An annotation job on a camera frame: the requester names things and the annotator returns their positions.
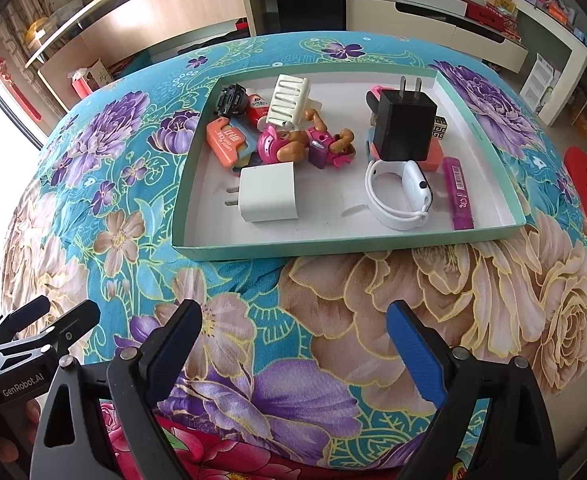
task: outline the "blue floral bed sheet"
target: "blue floral bed sheet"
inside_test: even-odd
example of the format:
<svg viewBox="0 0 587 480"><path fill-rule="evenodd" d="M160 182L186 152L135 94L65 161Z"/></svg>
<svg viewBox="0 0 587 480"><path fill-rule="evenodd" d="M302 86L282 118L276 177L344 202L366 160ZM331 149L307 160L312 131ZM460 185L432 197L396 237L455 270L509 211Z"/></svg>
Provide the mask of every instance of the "blue floral bed sheet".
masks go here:
<svg viewBox="0 0 587 480"><path fill-rule="evenodd" d="M200 111L216 80L248 68L379 62L440 70L475 114L527 225L506 240L377 253L193 262L171 218ZM85 362L139 346L185 298L203 329L160 408L189 428L308 465L397 466L434 408L385 332L404 298L449 345L528 358L542 391L587 368L587 222L561 156L518 95L482 63L418 40L301 32L200 49L91 94L65 117L14 213L2 303L39 294L50 315L91 298ZM486 404L477 405L468 460Z"/></svg>

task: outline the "white power adapter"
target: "white power adapter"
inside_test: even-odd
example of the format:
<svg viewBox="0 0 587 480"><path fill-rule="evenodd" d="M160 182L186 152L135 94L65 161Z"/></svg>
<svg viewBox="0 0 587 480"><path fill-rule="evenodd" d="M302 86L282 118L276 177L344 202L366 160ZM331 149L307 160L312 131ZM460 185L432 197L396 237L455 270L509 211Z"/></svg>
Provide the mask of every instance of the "white power adapter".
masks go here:
<svg viewBox="0 0 587 480"><path fill-rule="evenodd" d="M243 168L240 186L227 192L238 192L238 200L225 205L237 205L245 222L298 218L292 162Z"/></svg>

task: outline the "power adapter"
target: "power adapter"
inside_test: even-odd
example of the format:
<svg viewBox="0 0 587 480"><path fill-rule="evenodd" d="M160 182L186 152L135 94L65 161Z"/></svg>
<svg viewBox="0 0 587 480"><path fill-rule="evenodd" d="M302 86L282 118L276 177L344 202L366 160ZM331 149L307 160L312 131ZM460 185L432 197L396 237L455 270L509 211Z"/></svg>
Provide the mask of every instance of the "power adapter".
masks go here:
<svg viewBox="0 0 587 480"><path fill-rule="evenodd" d="M416 79L414 91L381 90L373 144L382 160L427 160L438 106L421 92L422 80Z"/></svg>
<svg viewBox="0 0 587 480"><path fill-rule="evenodd" d="M227 193L236 192L238 200L225 205L237 205L245 222L298 218L292 162L243 168L240 186L227 188Z"/></svg>

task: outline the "black power adapter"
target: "black power adapter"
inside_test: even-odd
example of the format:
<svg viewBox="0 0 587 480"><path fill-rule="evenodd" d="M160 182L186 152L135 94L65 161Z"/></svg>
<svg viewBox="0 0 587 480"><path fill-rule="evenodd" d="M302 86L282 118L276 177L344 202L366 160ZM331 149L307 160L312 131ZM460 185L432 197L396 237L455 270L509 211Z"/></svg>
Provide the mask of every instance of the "black power adapter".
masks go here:
<svg viewBox="0 0 587 480"><path fill-rule="evenodd" d="M407 80L400 79L400 90L382 90L373 144L382 160L427 160L438 106L416 89L405 90Z"/></svg>

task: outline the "purple tube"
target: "purple tube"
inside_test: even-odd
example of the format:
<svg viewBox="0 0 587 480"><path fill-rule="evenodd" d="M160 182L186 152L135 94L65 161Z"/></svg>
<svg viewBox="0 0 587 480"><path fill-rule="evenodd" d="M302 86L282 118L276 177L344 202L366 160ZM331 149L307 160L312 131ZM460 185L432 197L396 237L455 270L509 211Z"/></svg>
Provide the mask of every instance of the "purple tube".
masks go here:
<svg viewBox="0 0 587 480"><path fill-rule="evenodd" d="M451 215L453 216L453 228L456 231L473 229L473 216L467 184L462 174L460 160L453 156L443 158L443 171L449 198L451 199Z"/></svg>

